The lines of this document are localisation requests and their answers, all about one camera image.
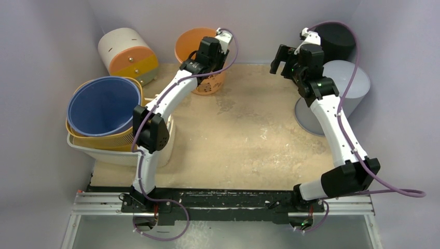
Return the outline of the black plastic bin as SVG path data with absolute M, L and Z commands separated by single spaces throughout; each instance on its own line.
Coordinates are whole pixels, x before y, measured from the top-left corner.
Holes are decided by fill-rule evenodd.
M 321 47 L 324 51 L 324 64 L 329 61 L 347 61 L 355 48 L 352 33 L 338 23 L 322 24 L 314 29 L 321 38 Z

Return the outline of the orange capybara bin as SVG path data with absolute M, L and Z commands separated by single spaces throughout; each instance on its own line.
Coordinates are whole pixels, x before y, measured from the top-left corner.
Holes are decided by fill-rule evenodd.
M 174 53 L 177 60 L 180 63 L 184 62 L 191 52 L 199 48 L 199 44 L 204 37 L 214 37 L 215 35 L 216 30 L 207 27 L 198 27 L 186 31 L 177 39 L 175 43 Z M 223 86 L 225 76 L 226 72 L 209 76 L 207 79 L 203 80 L 201 85 L 193 90 L 192 93 L 197 95 L 214 94 Z

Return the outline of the grey plastic bin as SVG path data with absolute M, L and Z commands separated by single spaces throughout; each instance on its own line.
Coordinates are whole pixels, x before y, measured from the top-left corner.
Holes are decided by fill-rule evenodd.
M 348 61 L 329 61 L 324 64 L 323 75 L 331 78 L 335 82 L 339 93 L 343 94 L 348 86 L 349 80 L 354 71 L 354 67 L 355 64 Z M 356 109 L 359 103 L 363 100 L 364 96 L 367 95 L 369 90 L 369 77 L 360 67 L 358 67 L 354 80 L 342 105 L 342 109 L 345 112 L 345 116 L 347 118 Z M 308 108 L 304 99 L 301 98 L 296 102 L 294 114 L 298 124 L 304 130 L 314 135 L 324 135 L 319 121 L 317 120 L 311 109 Z

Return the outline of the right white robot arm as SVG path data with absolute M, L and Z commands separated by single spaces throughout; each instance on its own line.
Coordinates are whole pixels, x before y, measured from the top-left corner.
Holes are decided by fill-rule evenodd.
M 343 109 L 335 82 L 323 75 L 324 51 L 321 46 L 305 44 L 299 48 L 280 45 L 270 64 L 276 74 L 281 62 L 281 75 L 293 81 L 298 93 L 317 118 L 330 145 L 334 168 L 318 180 L 297 184 L 291 204 L 304 211 L 320 199 L 342 197 L 364 192 L 380 170 L 376 158 L 370 158 L 359 145 Z

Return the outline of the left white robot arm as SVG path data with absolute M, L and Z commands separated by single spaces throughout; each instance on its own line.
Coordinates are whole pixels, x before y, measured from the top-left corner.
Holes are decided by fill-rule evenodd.
M 229 46 L 236 38 L 227 30 L 219 30 L 214 37 L 204 37 L 197 50 L 182 62 L 171 82 L 147 105 L 133 110 L 133 142 L 131 150 L 138 155 L 133 190 L 139 194 L 134 205 L 141 212 L 153 209 L 158 198 L 149 195 L 155 187 L 155 175 L 161 150 L 167 145 L 170 115 L 192 91 L 209 76 L 228 69 L 225 61 Z

